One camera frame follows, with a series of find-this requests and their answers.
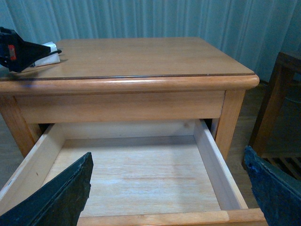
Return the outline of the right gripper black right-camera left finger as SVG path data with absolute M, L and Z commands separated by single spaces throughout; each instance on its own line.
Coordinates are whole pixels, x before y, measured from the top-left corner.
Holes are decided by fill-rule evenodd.
M 0 217 L 2 226 L 75 226 L 89 198 L 93 171 L 87 152 Z

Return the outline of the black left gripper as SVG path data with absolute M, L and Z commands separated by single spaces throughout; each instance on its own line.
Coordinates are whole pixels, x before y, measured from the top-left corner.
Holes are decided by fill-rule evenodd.
M 10 71 L 20 73 L 50 53 L 50 47 L 24 41 L 15 30 L 0 28 L 0 64 Z

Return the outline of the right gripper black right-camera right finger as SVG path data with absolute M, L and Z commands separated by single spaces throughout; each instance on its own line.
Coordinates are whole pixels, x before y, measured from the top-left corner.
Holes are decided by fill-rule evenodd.
M 301 224 L 301 182 L 245 147 L 245 165 L 252 192 L 269 226 Z

